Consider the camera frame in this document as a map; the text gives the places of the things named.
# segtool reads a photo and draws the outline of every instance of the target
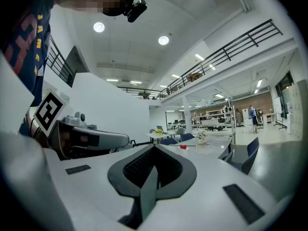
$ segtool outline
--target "ceiling light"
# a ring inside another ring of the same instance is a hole
[[[169,38],[167,36],[161,36],[158,39],[158,43],[160,43],[161,45],[166,45],[169,43]]]
[[[261,82],[262,82],[262,80],[258,81],[257,87],[261,86]]]
[[[201,61],[204,60],[204,58],[201,55],[199,55],[199,54],[196,54],[195,56],[198,57]]]
[[[93,29],[95,32],[101,33],[105,30],[105,26],[101,22],[97,22],[94,24]]]

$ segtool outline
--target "person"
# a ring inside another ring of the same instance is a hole
[[[17,4],[3,14],[6,23],[0,36],[0,46],[13,71],[34,95],[31,106],[38,106],[42,100],[42,86],[45,65],[49,54],[51,10],[55,4],[77,11],[120,15],[133,0],[14,0]],[[37,128],[32,125],[29,112],[21,121],[19,132],[33,137]],[[46,137],[37,134],[36,139],[43,147]],[[68,141],[69,134],[61,134],[61,141]]]
[[[256,112],[255,112],[255,109],[253,108],[253,106],[249,106],[249,109],[250,109],[250,117],[252,119],[252,123],[254,125],[254,133],[258,133],[257,131],[257,116],[256,116]]]

